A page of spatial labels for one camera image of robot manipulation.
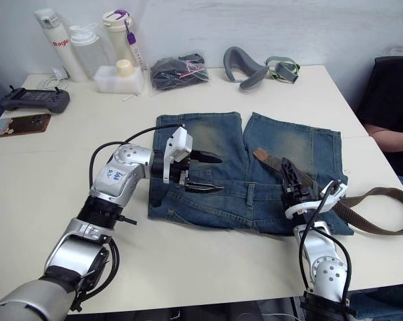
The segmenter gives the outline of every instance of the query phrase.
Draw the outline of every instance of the black shirt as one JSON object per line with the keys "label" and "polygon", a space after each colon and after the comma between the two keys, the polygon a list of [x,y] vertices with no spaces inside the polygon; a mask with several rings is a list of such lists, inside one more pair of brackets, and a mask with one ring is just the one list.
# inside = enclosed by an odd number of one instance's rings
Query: black shirt
{"label": "black shirt", "polygon": [[[403,60],[378,80],[358,117],[363,124],[403,132]],[[397,175],[403,176],[403,152],[385,152]]]}

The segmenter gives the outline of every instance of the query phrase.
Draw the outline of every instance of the white wall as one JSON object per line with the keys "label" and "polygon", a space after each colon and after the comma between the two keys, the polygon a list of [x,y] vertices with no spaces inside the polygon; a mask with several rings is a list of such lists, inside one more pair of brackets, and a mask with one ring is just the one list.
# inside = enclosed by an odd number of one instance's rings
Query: white wall
{"label": "white wall", "polygon": [[126,9],[150,65],[199,49],[209,67],[219,67],[231,45],[258,62],[276,55],[325,64],[353,108],[373,58],[403,54],[403,0],[0,0],[0,95],[27,74],[60,65],[32,14],[42,7],[68,25]]}

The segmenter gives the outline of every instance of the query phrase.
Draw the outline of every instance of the person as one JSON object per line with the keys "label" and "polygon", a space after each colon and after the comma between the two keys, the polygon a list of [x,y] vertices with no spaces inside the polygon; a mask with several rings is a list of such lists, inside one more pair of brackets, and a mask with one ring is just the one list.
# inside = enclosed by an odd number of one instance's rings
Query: person
{"label": "person", "polygon": [[403,60],[378,79],[358,118],[403,184]]}
{"label": "person", "polygon": [[[378,76],[358,118],[403,184],[403,59]],[[403,284],[355,293],[351,305],[357,319],[403,321]]]}

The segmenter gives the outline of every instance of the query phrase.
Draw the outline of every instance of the game controller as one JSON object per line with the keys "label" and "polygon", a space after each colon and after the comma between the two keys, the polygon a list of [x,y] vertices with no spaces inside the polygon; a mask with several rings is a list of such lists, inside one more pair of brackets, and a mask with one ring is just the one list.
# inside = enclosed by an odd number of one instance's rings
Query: game controller
{"label": "game controller", "polygon": [[16,110],[20,107],[47,108],[50,112],[59,114],[66,109],[70,96],[65,90],[55,87],[55,90],[27,90],[25,88],[14,89],[0,100],[0,105],[5,110]]}

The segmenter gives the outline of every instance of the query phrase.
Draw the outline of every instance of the white bottle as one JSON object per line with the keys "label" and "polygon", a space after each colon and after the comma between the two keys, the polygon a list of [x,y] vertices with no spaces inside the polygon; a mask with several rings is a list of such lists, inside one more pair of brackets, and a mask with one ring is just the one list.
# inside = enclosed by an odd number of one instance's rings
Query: white bottle
{"label": "white bottle", "polygon": [[140,95],[145,79],[140,66],[130,60],[118,60],[115,66],[101,66],[94,76],[99,92]]}
{"label": "white bottle", "polygon": [[93,78],[100,66],[108,65],[109,60],[102,42],[96,35],[95,23],[85,27],[73,25],[69,28],[70,42],[89,78]]}
{"label": "white bottle", "polygon": [[60,23],[54,10],[50,8],[40,9],[35,11],[34,14],[72,80],[75,82],[87,80],[84,69],[75,56],[68,33]]}
{"label": "white bottle", "polygon": [[105,13],[102,19],[103,26],[108,32],[110,41],[114,46],[116,57],[119,60],[130,60],[133,66],[137,66],[136,58],[127,40],[127,28],[131,28],[132,18],[130,18],[127,12],[117,10]]}

